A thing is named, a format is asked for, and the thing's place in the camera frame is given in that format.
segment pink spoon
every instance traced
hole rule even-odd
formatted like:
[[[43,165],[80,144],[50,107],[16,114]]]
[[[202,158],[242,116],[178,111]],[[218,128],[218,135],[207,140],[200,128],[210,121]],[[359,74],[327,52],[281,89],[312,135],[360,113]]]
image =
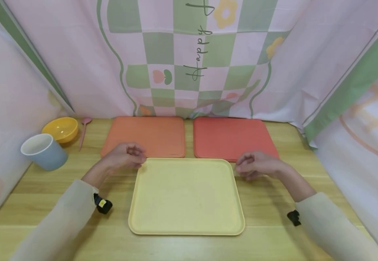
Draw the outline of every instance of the pink spoon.
[[[92,118],[84,118],[82,119],[82,124],[84,125],[83,131],[82,131],[82,136],[80,137],[80,142],[79,142],[79,151],[82,149],[82,144],[84,140],[84,133],[86,132],[86,125],[92,121]]]

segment cup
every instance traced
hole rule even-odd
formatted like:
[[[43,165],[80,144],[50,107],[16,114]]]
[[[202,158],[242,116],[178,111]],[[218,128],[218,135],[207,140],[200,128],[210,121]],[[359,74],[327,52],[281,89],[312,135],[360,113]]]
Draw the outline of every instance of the cup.
[[[28,138],[21,146],[21,153],[47,171],[61,167],[68,158],[60,144],[47,133]]]

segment yellow bowl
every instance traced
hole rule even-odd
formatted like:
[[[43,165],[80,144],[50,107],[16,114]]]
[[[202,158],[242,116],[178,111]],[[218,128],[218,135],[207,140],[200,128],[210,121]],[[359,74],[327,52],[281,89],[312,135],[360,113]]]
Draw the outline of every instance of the yellow bowl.
[[[41,133],[48,133],[58,143],[67,143],[76,137],[78,131],[79,124],[76,119],[63,117],[49,122]]]

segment curtain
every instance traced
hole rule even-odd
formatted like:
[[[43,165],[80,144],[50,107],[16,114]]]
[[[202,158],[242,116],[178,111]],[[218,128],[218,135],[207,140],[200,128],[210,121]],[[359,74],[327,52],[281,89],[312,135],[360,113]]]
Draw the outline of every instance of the curtain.
[[[378,78],[378,0],[0,4],[79,116],[260,118],[311,142]]]
[[[315,143],[324,167],[378,242],[378,79]]]
[[[30,165],[22,143],[66,114],[47,83],[0,25],[0,205]]]

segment white sleeve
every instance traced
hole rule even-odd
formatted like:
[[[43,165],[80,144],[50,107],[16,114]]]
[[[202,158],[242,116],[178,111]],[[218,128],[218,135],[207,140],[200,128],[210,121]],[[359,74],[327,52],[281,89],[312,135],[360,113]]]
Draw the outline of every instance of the white sleeve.
[[[98,193],[98,189],[75,180],[49,215],[22,241],[10,260],[53,260],[92,216],[96,208],[94,193]]]
[[[296,203],[308,236],[336,261],[378,261],[378,246],[324,194]]]

